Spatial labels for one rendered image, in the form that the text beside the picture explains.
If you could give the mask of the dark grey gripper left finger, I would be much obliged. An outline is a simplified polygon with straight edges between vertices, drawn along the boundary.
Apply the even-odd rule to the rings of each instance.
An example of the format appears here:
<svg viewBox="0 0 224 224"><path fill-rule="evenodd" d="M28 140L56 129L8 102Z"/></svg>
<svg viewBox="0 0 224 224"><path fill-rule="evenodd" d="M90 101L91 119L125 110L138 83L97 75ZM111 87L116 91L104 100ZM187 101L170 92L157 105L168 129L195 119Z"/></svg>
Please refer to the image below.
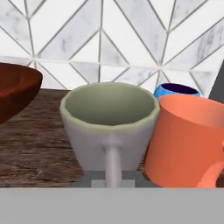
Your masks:
<svg viewBox="0 0 224 224"><path fill-rule="evenodd" d="M83 176L70 184L71 187L98 188L105 186L105 171L85 171Z"/></svg>

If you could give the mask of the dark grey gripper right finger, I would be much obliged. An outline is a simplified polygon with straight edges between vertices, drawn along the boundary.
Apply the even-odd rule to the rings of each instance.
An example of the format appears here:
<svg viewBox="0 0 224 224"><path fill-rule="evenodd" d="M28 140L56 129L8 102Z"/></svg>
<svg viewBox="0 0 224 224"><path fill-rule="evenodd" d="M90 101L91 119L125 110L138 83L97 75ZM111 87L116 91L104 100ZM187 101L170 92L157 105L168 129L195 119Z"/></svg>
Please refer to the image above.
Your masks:
<svg viewBox="0 0 224 224"><path fill-rule="evenodd" d="M157 185L146 179L141 171L123 171L122 187L151 188Z"/></svg>

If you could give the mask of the white cup with green inside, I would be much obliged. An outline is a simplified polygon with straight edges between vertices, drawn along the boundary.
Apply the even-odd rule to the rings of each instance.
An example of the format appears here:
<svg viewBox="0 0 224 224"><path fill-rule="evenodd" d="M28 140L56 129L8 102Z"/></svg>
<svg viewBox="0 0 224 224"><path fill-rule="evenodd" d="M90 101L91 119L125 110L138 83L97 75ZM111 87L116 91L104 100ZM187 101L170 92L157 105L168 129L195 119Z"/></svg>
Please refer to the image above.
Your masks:
<svg viewBox="0 0 224 224"><path fill-rule="evenodd" d="M121 187L123 171L138 171L160 111L149 91L121 82L77 87L59 112L83 171L105 171L105 186Z"/></svg>

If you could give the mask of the orange mug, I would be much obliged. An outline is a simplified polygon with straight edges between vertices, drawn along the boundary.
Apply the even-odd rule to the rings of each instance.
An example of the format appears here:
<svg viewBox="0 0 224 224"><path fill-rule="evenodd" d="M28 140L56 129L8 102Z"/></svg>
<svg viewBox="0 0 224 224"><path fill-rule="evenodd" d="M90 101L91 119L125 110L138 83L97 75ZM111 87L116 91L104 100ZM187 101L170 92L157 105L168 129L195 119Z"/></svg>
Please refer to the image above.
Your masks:
<svg viewBox="0 0 224 224"><path fill-rule="evenodd" d="M161 187L215 188L224 170L224 104L187 94L159 104L145 174Z"/></svg>

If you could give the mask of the blue cup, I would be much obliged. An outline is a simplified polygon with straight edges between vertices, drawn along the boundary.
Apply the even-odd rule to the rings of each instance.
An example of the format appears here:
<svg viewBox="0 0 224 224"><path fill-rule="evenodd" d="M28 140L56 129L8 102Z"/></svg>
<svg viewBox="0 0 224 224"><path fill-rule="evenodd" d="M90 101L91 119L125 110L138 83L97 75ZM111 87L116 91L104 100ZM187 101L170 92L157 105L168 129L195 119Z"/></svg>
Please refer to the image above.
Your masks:
<svg viewBox="0 0 224 224"><path fill-rule="evenodd" d="M163 95L178 94L200 96L200 92L197 89L178 83L163 83L159 85L154 91L154 96L156 98L159 98Z"/></svg>

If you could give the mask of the brown wooden bowl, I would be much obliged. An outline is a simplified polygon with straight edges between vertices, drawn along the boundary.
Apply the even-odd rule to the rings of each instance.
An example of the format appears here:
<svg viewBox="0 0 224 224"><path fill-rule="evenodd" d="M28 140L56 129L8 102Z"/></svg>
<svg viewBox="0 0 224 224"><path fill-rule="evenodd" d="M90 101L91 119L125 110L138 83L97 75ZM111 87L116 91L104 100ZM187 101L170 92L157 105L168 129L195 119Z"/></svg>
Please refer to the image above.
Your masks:
<svg viewBox="0 0 224 224"><path fill-rule="evenodd" d="M38 94L40 71L28 66L0 62L0 124L25 109Z"/></svg>

